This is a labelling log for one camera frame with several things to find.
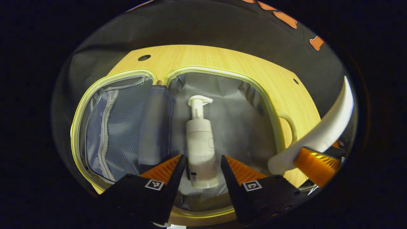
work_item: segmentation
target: white curved handle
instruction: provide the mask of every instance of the white curved handle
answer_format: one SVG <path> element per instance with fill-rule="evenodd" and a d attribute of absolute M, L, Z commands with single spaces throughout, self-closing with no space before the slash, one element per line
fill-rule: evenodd
<path fill-rule="evenodd" d="M 295 169 L 293 161 L 304 146 L 318 152 L 326 151 L 344 132 L 352 116 L 353 105 L 352 90 L 345 76 L 339 97 L 321 122 L 296 143 L 271 157 L 268 161 L 270 172 L 282 174 L 287 170 Z"/>
<path fill-rule="evenodd" d="M 297 141 L 297 129 L 295 128 L 295 124 L 294 124 L 293 120 L 286 113 L 279 111 L 279 110 L 277 110 L 277 116 L 286 120 L 288 125 L 290 126 L 291 135 L 292 135 L 292 140 L 291 140 L 290 145 L 292 145 L 293 143 L 295 143 Z"/>

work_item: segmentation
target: wooden board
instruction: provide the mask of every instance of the wooden board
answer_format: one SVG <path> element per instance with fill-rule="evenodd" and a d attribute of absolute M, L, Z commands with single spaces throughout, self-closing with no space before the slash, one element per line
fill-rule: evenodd
<path fill-rule="evenodd" d="M 151 57 L 138 61 L 138 58 L 144 55 Z M 154 73 L 157 80 L 164 81 L 169 73 L 186 66 L 214 68 L 250 77 L 267 92 L 276 110 L 291 117 L 298 139 L 321 121 L 310 94 L 293 72 L 267 60 L 229 49 L 198 45 L 142 48 L 127 54 L 109 75 L 143 68 Z M 280 122 L 288 146 L 291 143 L 291 130 L 285 120 L 280 118 Z M 287 172 L 284 176 L 296 187 L 307 179 L 297 169 Z"/>

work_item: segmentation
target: pump dispenser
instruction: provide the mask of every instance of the pump dispenser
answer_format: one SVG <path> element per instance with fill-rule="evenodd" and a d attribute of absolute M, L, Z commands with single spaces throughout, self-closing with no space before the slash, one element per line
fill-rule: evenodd
<path fill-rule="evenodd" d="M 215 165 L 215 148 L 210 121 L 204 119 L 204 105 L 213 99 L 195 95 L 188 99 L 192 120 L 186 123 L 186 145 L 191 184 L 195 188 L 212 188 L 218 185 Z"/>

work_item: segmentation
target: orange gripper pad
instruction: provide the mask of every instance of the orange gripper pad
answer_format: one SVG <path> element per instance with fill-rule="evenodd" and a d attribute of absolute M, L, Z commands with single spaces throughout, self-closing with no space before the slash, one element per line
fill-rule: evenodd
<path fill-rule="evenodd" d="M 226 155 L 225 157 L 228 160 L 228 163 L 239 185 L 242 185 L 242 183 L 244 182 L 255 181 L 267 177 L 266 175 L 256 171 L 254 168 L 241 163 L 240 161 L 237 161 Z"/>
<path fill-rule="evenodd" d="M 181 154 L 155 166 L 140 176 L 151 180 L 162 181 L 167 184 L 180 157 Z"/>
<path fill-rule="evenodd" d="M 339 168 L 339 160 L 302 148 L 294 160 L 294 165 L 312 182 L 322 187 Z"/>

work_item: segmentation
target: mesh pocket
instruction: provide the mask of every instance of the mesh pocket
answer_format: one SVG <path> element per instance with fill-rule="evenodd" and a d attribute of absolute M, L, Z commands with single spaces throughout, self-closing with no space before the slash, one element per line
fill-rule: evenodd
<path fill-rule="evenodd" d="M 139 174 L 137 159 L 140 127 L 149 88 L 137 85 L 118 90 L 116 101 L 110 110 L 105 160 L 116 180 L 126 173 Z"/>

